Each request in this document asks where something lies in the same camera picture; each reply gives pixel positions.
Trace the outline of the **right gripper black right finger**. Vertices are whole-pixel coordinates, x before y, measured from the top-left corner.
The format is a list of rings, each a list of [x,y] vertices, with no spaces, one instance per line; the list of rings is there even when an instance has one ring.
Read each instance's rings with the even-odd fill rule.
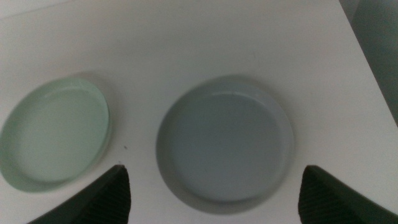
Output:
[[[298,198],[306,224],[397,224],[397,215],[318,166],[306,166]]]

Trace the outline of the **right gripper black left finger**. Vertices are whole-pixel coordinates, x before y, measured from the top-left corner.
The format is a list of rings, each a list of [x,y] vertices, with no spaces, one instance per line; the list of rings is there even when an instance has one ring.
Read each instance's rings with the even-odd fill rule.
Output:
[[[127,223],[131,188],[127,169],[115,165],[86,188],[32,223]]]

